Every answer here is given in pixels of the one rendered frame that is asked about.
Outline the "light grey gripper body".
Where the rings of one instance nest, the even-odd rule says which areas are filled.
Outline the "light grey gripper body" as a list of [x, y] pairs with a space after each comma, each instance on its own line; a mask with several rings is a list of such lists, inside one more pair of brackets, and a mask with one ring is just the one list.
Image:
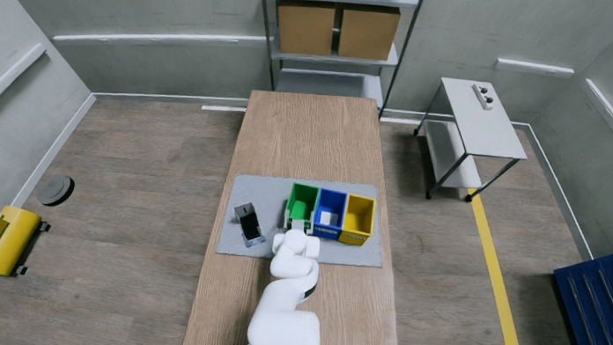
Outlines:
[[[279, 247], [282, 244], [284, 238], [284, 234], [277, 234], [274, 237], [273, 243], [273, 253], [276, 255]], [[320, 249], [320, 240], [316, 237], [308, 237], [306, 236], [307, 244], [306, 244], [306, 255], [305, 257], [317, 259], [319, 255]]]

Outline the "yellow open bin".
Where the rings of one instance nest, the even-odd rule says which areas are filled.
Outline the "yellow open bin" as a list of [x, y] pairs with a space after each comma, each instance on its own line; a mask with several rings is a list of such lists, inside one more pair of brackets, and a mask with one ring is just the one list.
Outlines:
[[[375, 199], [348, 194], [343, 219], [343, 229], [339, 232], [338, 241], [358, 246], [364, 245], [367, 239], [370, 236], [372, 237], [373, 234], [374, 208]], [[367, 219], [365, 222], [366, 217]]]

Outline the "blue open-top bin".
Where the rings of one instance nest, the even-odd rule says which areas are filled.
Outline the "blue open-top bin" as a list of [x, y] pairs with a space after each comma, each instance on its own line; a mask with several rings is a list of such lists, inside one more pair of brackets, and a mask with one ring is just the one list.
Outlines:
[[[347, 196], [348, 196], [347, 193], [329, 190], [326, 188], [321, 188], [320, 193], [319, 193], [318, 202], [316, 205], [316, 210], [314, 213], [314, 228], [313, 228], [314, 236], [322, 237], [325, 239], [333, 239], [333, 240], [337, 239], [337, 236], [340, 230], [343, 229], [343, 219], [344, 219], [345, 207], [346, 207], [346, 202], [347, 202]], [[336, 226], [320, 224], [322, 211], [338, 215]], [[317, 218], [316, 218], [316, 215], [317, 215]], [[316, 222], [315, 222], [315, 218], [316, 218]]]

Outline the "green returns bin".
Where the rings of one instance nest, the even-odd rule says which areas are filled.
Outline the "green returns bin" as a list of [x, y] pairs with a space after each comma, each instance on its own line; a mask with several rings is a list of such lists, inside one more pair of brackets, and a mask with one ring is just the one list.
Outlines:
[[310, 216], [311, 211], [315, 213], [320, 187], [309, 186], [293, 182], [292, 190], [285, 211], [290, 210], [289, 221], [292, 219], [305, 220], [304, 233], [307, 229], [311, 230]]

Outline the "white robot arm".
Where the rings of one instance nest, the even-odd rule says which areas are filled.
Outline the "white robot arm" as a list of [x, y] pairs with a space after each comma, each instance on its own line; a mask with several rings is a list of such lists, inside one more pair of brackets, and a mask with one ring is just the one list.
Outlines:
[[307, 253], [305, 220], [288, 223], [270, 273], [283, 280], [270, 283], [262, 294], [247, 330], [248, 345], [321, 345], [320, 324], [313, 312], [295, 311], [313, 293], [318, 262]]

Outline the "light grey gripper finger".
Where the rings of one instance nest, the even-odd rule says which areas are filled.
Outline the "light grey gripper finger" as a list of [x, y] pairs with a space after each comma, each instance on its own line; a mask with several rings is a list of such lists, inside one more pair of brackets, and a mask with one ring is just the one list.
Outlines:
[[311, 224], [311, 230], [306, 229], [306, 236], [307, 234], [313, 235], [313, 228], [314, 228], [314, 212], [311, 211], [311, 216], [310, 216], [310, 224]]
[[[288, 211], [289, 211], [289, 212], [288, 212]], [[287, 221], [289, 221], [289, 214], [290, 214], [290, 210], [288, 210], [288, 209], [287, 209], [287, 210], [286, 210], [286, 212], [285, 212], [285, 219], [284, 219], [284, 228], [283, 228], [283, 233], [288, 232], [288, 231], [287, 231], [287, 228], [286, 228], [286, 225], [287, 225]]]

